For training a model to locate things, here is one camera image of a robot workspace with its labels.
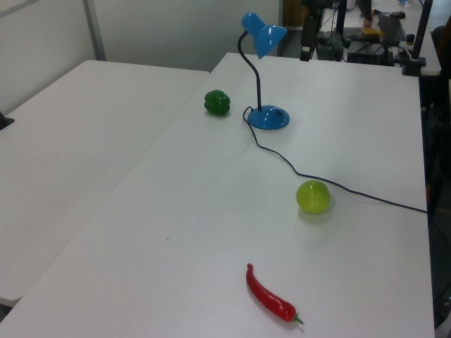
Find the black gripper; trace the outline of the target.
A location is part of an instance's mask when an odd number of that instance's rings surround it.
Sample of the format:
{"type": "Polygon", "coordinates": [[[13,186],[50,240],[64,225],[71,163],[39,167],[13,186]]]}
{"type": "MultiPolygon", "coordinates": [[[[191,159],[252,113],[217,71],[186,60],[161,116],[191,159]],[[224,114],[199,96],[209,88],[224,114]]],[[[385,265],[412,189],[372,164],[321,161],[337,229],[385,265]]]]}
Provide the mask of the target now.
{"type": "Polygon", "coordinates": [[[307,48],[309,48],[308,60],[310,61],[314,57],[314,40],[316,36],[316,17],[308,15],[305,18],[302,28],[301,45],[302,50],[300,54],[301,61],[307,61],[307,48]]]}

